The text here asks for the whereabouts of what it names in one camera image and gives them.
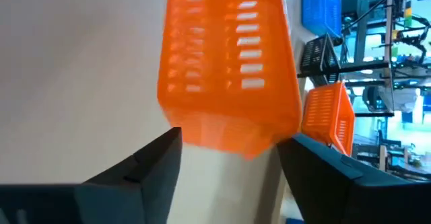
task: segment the plastic basket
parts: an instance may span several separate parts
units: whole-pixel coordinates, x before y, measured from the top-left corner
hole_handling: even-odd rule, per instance
[[[343,154],[352,154],[355,113],[344,83],[310,90],[307,96],[302,132],[313,139],[334,144]]]
[[[322,71],[330,68],[340,69],[340,64],[328,34],[307,42],[302,53],[301,72],[316,73],[310,79],[317,87],[338,81],[339,73],[321,75]]]
[[[302,0],[302,25],[317,36],[341,36],[341,0]]]
[[[283,0],[168,0],[158,99],[187,143],[253,157],[295,134]]]

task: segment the black basket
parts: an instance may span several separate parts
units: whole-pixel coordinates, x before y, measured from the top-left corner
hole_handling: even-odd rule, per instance
[[[311,73],[310,79],[314,86],[335,83],[339,79],[339,73],[322,75],[329,69],[340,69],[340,64],[335,56],[334,47],[328,34],[311,40],[305,45],[300,65],[301,73]]]

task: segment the white surface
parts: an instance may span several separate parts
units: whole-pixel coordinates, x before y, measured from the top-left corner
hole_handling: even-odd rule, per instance
[[[82,182],[169,129],[156,99],[165,3],[0,0],[0,183]],[[301,48],[310,33],[298,0],[288,8]],[[185,147],[170,223],[252,223],[268,159]]]

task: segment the blue basket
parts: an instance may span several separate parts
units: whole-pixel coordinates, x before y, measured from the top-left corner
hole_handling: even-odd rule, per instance
[[[341,0],[302,0],[302,25],[317,36],[341,37]]]

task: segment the orange plastic basket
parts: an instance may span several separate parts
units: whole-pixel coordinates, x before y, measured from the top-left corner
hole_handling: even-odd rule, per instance
[[[158,99],[196,145],[253,157],[296,133],[283,0],[168,0]]]
[[[352,154],[355,113],[344,88],[335,83],[310,90],[302,132],[315,140],[333,143],[342,153]]]

